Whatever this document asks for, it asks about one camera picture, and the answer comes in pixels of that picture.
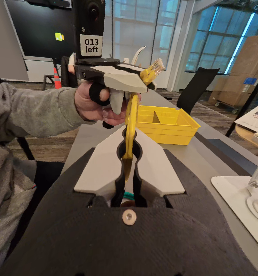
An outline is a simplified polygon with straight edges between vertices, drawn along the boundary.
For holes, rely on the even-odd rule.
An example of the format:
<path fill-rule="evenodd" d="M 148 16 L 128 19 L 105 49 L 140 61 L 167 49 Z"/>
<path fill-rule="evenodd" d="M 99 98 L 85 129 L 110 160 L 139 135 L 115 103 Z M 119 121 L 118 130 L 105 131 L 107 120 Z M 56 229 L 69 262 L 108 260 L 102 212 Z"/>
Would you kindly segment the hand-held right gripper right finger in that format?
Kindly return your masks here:
<path fill-rule="evenodd" d="M 156 197 L 185 193 L 164 149 L 136 128 L 133 141 L 136 157 L 133 193 L 136 207 L 147 207 Z"/>

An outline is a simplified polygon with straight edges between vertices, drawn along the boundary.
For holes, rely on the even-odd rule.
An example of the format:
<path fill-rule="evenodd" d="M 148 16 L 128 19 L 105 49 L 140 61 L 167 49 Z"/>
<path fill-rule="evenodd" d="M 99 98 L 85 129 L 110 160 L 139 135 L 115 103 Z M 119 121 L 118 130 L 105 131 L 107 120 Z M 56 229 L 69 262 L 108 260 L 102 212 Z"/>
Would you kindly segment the black stand pole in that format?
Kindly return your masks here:
<path fill-rule="evenodd" d="M 225 91 L 228 93 L 228 104 L 238 109 L 240 115 L 246 102 L 249 101 L 253 90 L 258 85 L 258 74 L 231 73 Z"/>

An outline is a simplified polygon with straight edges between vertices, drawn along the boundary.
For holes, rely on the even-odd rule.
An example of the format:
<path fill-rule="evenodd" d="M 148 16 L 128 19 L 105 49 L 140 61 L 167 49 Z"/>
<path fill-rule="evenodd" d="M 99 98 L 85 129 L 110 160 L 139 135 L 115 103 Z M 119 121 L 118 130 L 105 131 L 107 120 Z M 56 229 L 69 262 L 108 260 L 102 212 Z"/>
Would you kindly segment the black office chair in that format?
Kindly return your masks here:
<path fill-rule="evenodd" d="M 189 84 L 180 94 L 176 106 L 190 115 L 194 105 L 212 83 L 219 70 L 219 68 L 207 69 L 199 67 Z"/>

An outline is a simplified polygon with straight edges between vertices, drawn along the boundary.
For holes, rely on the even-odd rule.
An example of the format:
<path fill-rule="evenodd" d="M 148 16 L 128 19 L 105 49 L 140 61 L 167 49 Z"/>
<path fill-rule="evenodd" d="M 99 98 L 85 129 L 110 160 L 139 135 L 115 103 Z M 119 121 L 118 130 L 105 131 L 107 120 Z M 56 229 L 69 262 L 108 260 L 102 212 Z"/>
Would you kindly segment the orange traffic cone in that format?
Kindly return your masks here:
<path fill-rule="evenodd" d="M 62 88 L 61 80 L 59 78 L 58 71 L 56 68 L 54 68 L 54 84 L 55 84 L 55 89 Z"/>

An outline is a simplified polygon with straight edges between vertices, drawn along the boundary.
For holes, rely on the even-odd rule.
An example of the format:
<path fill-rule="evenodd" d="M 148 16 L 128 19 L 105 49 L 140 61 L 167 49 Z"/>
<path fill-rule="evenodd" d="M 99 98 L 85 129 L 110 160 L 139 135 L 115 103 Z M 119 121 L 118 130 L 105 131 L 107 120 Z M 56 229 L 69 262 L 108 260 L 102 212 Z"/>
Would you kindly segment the white document stand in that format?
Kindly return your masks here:
<path fill-rule="evenodd" d="M 239 136 L 258 148 L 258 132 L 236 125 Z M 258 243 L 258 166 L 250 176 L 220 176 L 212 185 Z"/>

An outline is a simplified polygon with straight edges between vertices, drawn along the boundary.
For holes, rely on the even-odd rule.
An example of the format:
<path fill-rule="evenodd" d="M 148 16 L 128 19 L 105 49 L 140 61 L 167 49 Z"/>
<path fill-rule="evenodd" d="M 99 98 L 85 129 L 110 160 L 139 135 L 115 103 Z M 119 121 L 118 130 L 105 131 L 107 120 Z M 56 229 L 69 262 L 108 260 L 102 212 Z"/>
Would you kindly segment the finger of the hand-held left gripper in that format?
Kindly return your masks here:
<path fill-rule="evenodd" d="M 108 88 L 134 93 L 148 91 L 147 85 L 138 74 L 119 70 L 114 66 L 92 66 L 91 68 L 103 73 L 103 80 L 100 83 Z"/>
<path fill-rule="evenodd" d="M 140 73 L 144 71 L 144 69 L 141 67 L 126 63 L 115 64 L 115 68 L 129 73 L 135 73 L 138 75 L 140 75 Z M 151 90 L 156 90 L 157 84 L 155 83 L 155 81 L 152 81 L 150 84 L 147 85 L 147 88 Z"/>

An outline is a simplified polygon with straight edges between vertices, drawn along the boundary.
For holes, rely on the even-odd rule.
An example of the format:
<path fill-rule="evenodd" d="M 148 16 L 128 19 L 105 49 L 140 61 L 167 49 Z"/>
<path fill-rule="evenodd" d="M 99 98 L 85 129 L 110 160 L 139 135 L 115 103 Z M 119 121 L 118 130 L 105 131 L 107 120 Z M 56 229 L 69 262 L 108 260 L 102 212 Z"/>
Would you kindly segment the person's left hand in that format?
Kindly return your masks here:
<path fill-rule="evenodd" d="M 75 92 L 75 107 L 83 120 L 100 120 L 112 126 L 125 122 L 127 101 L 123 101 L 120 114 L 115 114 L 111 107 L 105 107 L 93 102 L 89 96 L 89 88 L 92 82 L 83 81 Z"/>

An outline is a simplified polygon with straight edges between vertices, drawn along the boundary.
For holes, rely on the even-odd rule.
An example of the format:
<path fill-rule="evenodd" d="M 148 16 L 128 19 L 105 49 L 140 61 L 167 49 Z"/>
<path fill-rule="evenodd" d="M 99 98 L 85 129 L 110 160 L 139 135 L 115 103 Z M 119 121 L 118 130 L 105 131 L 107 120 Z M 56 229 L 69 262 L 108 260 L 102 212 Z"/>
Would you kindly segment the white paper strip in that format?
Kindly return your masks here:
<path fill-rule="evenodd" d="M 134 57 L 133 57 L 133 59 L 132 59 L 132 61 L 131 61 L 131 64 L 132 64 L 132 65 L 136 65 L 136 62 L 137 62 L 137 59 L 138 59 L 139 54 L 140 54 L 145 48 L 146 48 L 146 46 L 143 46 L 143 47 L 141 47 L 139 50 L 136 51 L 136 53 L 135 53 L 135 55 L 134 55 Z"/>

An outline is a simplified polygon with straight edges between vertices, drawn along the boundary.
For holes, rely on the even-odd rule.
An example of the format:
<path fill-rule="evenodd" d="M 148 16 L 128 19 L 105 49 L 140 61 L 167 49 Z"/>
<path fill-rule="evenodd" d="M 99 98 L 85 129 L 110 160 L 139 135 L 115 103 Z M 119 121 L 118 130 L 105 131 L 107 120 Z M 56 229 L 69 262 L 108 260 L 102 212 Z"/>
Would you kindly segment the yellow plastic bin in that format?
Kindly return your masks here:
<path fill-rule="evenodd" d="M 136 127 L 158 144 L 187 146 L 200 125 L 183 109 L 140 105 Z"/>

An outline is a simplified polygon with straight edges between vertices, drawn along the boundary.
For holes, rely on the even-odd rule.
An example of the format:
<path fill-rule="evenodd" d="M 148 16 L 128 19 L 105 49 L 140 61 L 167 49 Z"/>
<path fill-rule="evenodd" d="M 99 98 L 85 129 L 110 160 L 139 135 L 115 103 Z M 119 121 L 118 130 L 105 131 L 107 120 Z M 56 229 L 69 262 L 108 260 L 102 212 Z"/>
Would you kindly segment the person's body in grey clothing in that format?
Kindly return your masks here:
<path fill-rule="evenodd" d="M 0 267 L 35 190 L 33 181 L 14 166 L 12 153 L 0 146 Z"/>

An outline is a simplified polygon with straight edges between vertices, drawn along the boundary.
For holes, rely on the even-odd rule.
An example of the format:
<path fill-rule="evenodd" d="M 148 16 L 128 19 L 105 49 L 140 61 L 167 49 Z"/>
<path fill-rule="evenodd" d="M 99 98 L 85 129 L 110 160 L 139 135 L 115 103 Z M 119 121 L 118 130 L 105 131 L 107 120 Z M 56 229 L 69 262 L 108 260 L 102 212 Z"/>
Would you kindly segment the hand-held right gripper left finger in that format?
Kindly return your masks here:
<path fill-rule="evenodd" d="M 111 207 L 120 207 L 125 192 L 122 157 L 126 153 L 126 126 L 122 126 L 94 149 L 75 187 L 75 192 L 102 196 Z"/>

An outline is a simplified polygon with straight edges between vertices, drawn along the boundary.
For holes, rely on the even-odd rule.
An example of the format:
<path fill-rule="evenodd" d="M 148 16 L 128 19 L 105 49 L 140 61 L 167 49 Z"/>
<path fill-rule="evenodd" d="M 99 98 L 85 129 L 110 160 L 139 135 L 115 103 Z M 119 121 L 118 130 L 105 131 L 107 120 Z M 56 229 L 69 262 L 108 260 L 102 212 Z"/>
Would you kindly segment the black video bar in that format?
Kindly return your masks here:
<path fill-rule="evenodd" d="M 72 9 L 70 0 L 25 0 L 30 5 L 48 7 L 50 9 Z"/>

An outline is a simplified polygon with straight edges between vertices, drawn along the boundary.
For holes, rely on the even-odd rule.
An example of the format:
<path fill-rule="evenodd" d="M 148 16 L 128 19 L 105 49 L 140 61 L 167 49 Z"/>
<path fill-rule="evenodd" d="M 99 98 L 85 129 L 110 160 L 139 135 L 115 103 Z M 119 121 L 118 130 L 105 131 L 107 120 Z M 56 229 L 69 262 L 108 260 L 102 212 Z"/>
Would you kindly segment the printed instruction sheet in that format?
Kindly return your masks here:
<path fill-rule="evenodd" d="M 235 123 L 254 133 L 258 132 L 258 106 L 237 119 Z"/>

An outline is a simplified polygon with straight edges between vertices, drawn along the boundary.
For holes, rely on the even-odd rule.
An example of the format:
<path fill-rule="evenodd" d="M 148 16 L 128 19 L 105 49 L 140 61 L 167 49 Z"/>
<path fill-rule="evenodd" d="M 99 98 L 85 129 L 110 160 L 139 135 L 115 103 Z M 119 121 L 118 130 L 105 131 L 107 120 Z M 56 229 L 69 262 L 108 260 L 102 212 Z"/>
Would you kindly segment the large black wall screen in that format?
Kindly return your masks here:
<path fill-rule="evenodd" d="M 61 60 L 75 52 L 72 9 L 5 2 L 25 56 Z"/>

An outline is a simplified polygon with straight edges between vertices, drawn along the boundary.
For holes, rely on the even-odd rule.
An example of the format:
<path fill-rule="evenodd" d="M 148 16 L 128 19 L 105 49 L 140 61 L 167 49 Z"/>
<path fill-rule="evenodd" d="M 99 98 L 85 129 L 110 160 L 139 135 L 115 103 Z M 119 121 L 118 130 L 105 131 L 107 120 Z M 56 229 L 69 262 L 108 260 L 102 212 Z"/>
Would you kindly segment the large cardboard box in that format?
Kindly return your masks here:
<path fill-rule="evenodd" d="M 258 81 L 258 36 L 248 37 L 232 66 L 229 76 L 219 78 L 208 103 L 230 107 L 245 104 Z"/>

